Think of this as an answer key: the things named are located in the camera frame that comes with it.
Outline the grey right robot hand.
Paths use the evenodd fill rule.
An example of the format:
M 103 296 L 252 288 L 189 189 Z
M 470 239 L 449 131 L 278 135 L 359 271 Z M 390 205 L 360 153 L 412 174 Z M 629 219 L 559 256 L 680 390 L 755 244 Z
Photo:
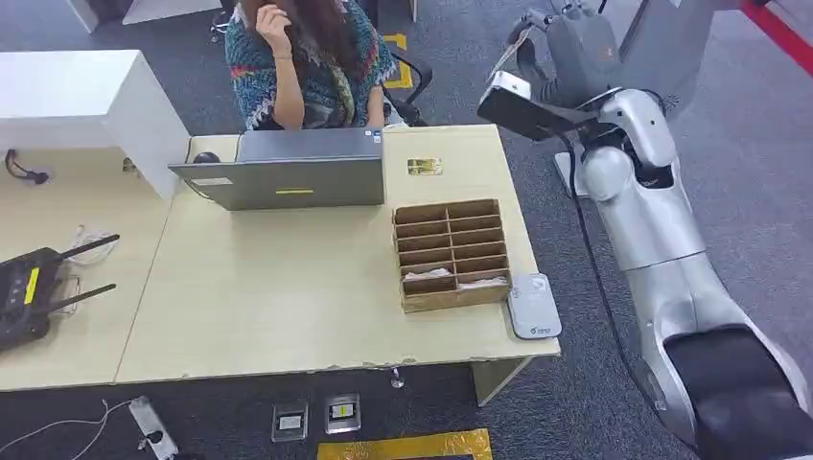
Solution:
M 546 75 L 527 34 L 544 32 L 554 75 Z M 515 23 L 506 43 L 516 47 L 517 65 L 538 101 L 577 108 L 619 88 L 622 62 L 609 20 L 579 1 L 564 1 L 553 14 L 529 9 Z

